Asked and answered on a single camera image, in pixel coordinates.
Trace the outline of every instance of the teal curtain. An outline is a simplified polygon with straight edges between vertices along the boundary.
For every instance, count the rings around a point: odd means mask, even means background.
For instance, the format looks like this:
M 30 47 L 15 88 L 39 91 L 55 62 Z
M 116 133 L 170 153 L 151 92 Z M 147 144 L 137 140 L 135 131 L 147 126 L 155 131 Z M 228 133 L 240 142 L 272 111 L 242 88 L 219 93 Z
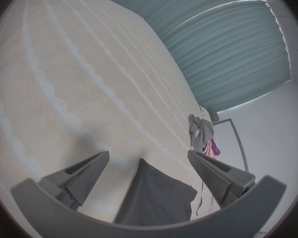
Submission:
M 245 103 L 290 79 L 286 45 L 264 1 L 113 1 L 149 23 L 208 110 Z

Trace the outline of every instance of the pile of clothes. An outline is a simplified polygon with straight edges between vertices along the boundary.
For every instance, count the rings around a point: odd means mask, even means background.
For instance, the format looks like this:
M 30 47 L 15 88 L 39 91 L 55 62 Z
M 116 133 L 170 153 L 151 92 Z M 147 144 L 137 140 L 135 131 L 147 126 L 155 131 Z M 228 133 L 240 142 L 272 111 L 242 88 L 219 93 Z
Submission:
M 189 115 L 189 134 L 191 139 L 192 150 L 203 153 L 211 158 L 216 159 L 221 152 L 215 144 L 213 124 L 205 119 L 195 117 L 193 114 Z M 201 189 L 201 200 L 196 210 L 198 216 L 198 210 L 202 205 L 202 190 Z

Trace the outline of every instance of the black garment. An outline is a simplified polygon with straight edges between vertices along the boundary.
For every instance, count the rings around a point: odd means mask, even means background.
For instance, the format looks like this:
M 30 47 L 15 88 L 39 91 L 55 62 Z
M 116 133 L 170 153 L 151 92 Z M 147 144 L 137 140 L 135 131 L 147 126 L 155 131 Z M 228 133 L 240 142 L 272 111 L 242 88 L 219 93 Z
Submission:
M 188 221 L 197 191 L 140 159 L 115 223 L 157 226 Z

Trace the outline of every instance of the dark gray fabric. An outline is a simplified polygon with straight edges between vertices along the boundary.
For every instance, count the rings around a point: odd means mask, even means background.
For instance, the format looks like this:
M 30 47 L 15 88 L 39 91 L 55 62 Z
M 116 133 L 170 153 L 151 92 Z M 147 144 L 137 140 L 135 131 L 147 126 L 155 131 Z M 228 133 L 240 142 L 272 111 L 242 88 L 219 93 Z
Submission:
M 188 221 L 197 191 L 140 159 L 115 223 L 158 226 Z
M 202 152 L 207 141 L 210 141 L 214 136 L 213 124 L 208 120 L 195 117 L 193 114 L 189 115 L 188 120 L 191 146 L 195 151 Z

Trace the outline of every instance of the bed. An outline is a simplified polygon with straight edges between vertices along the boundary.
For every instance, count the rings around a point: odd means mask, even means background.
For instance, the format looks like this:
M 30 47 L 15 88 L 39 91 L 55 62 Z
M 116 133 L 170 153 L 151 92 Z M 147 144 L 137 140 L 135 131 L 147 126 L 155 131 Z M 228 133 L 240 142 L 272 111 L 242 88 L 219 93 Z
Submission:
M 0 199 L 32 236 L 10 188 L 108 150 L 79 212 L 112 222 L 139 159 L 198 191 L 188 116 L 207 119 L 159 37 L 109 0 L 18 0 L 0 22 Z M 199 217 L 211 212 L 204 187 Z

